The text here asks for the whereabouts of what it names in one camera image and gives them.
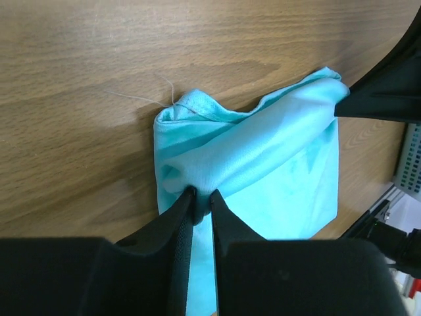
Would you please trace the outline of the teal t shirt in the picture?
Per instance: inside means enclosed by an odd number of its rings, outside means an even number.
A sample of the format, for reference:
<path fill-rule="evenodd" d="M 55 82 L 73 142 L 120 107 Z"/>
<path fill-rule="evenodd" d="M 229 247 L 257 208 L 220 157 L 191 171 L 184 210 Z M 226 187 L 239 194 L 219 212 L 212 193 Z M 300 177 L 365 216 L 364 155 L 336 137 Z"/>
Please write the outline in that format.
<path fill-rule="evenodd" d="M 337 216 L 339 132 L 335 106 L 349 95 L 324 67 L 261 98 L 246 113 L 191 90 L 153 125 L 157 205 L 169 209 L 184 189 L 197 190 L 205 212 L 193 229 L 188 315 L 216 311 L 210 195 L 269 240 L 313 237 Z"/>

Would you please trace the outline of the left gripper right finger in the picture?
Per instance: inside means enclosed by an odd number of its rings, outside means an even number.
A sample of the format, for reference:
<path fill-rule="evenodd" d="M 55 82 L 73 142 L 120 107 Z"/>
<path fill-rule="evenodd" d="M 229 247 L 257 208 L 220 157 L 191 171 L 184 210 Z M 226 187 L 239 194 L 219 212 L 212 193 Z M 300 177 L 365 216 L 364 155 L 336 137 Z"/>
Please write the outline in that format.
<path fill-rule="evenodd" d="M 266 240 L 210 196 L 219 315 L 406 315 L 386 256 L 359 238 Z"/>

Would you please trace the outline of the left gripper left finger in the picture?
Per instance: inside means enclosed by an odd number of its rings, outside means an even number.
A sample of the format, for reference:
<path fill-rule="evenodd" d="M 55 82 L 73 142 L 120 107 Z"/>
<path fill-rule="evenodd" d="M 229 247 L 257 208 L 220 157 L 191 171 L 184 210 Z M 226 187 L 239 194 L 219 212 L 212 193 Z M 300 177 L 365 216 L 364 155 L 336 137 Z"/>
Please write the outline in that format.
<path fill-rule="evenodd" d="M 196 191 L 112 243 L 1 240 L 2 315 L 184 315 Z"/>

